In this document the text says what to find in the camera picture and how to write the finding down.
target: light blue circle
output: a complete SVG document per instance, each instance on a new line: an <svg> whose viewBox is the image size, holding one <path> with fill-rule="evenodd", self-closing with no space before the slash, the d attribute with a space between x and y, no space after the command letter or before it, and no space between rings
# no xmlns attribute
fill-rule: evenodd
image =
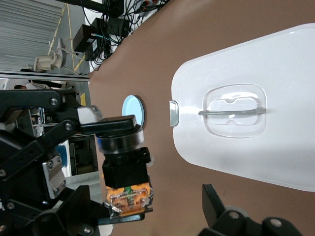
<svg viewBox="0 0 315 236"><path fill-rule="evenodd" d="M126 97L123 104L123 116L135 115L137 124L143 126L144 123L144 109L142 102L134 95Z"/></svg>

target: metal bracket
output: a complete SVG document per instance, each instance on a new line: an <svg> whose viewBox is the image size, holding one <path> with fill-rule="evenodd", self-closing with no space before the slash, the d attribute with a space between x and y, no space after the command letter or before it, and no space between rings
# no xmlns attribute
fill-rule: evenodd
<svg viewBox="0 0 315 236"><path fill-rule="evenodd" d="M65 189L65 179L62 168L62 160L58 154L53 159L44 162L43 170L47 183L49 197L55 199Z"/></svg>

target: brown table surface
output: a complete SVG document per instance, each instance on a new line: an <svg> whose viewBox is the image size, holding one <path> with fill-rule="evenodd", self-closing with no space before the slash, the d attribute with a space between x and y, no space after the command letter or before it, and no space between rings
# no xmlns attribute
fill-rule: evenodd
<svg viewBox="0 0 315 236"><path fill-rule="evenodd" d="M174 73L185 61L315 22L314 10L315 0L172 0L91 74L92 104L105 117L120 116L128 95L141 97L145 145L155 157L149 169L154 212L144 221L116 225L113 236L196 236L207 226L203 183L212 183L225 204L245 209L253 220L280 216L302 234L315 235L315 193L201 168L181 158L168 104ZM98 153L99 166L103 159Z"/></svg>

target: white plastic tray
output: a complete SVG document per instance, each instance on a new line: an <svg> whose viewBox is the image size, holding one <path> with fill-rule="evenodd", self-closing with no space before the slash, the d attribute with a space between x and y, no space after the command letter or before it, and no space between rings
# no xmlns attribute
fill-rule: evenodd
<svg viewBox="0 0 315 236"><path fill-rule="evenodd" d="M174 143L188 162L315 191L315 24L184 63L172 98Z"/></svg>

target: electronic component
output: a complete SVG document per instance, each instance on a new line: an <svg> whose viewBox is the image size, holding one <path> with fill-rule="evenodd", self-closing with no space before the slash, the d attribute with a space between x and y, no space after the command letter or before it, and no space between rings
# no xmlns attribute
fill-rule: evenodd
<svg viewBox="0 0 315 236"><path fill-rule="evenodd" d="M92 33L96 33L92 26L82 25L73 38L73 48L75 52L85 52L87 46L91 44L96 37L92 36Z"/></svg>
<svg viewBox="0 0 315 236"><path fill-rule="evenodd" d="M106 32L119 37L127 37L129 34L129 20L120 18L108 18Z"/></svg>

